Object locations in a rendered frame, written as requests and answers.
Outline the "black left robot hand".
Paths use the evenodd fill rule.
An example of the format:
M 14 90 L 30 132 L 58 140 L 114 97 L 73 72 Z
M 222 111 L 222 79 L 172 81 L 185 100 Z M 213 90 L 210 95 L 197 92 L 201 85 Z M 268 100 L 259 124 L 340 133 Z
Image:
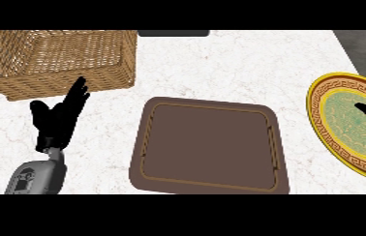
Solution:
M 82 76 L 70 87 L 67 97 L 54 108 L 42 101 L 30 103 L 33 125 L 39 129 L 36 151 L 64 150 L 70 145 L 77 118 L 91 97 L 86 78 Z

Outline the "yellow patterned plate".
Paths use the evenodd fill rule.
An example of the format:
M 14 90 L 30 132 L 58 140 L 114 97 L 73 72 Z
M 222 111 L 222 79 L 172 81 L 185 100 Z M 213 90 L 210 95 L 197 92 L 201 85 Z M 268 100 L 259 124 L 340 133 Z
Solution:
M 366 77 L 330 73 L 312 83 L 306 96 L 309 121 L 321 141 L 343 164 L 366 176 Z

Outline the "brown tray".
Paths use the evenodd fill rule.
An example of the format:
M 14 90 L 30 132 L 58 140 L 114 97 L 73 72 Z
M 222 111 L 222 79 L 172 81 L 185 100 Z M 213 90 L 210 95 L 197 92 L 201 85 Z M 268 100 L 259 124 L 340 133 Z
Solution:
M 148 100 L 129 178 L 172 193 L 287 194 L 278 118 L 260 104 Z

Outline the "wicker basket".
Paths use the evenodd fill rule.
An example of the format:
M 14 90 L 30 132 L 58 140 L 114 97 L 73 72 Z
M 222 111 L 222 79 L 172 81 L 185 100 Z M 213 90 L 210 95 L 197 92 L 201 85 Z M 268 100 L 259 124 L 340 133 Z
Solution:
M 82 77 L 92 92 L 131 88 L 137 49 L 135 30 L 0 30 L 0 95 L 61 96 Z

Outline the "dark grey sink edge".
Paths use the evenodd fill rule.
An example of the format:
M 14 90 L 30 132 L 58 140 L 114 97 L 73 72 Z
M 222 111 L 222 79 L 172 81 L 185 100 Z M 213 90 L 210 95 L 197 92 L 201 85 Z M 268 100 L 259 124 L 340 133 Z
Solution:
M 366 76 L 366 30 L 336 30 L 334 33 L 355 69 Z

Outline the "dark grey flat appliance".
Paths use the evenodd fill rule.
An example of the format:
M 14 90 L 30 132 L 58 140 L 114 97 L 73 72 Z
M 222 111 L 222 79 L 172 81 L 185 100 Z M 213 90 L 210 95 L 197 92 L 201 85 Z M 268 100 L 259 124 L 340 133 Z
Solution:
M 210 30 L 138 30 L 141 37 L 207 37 Z

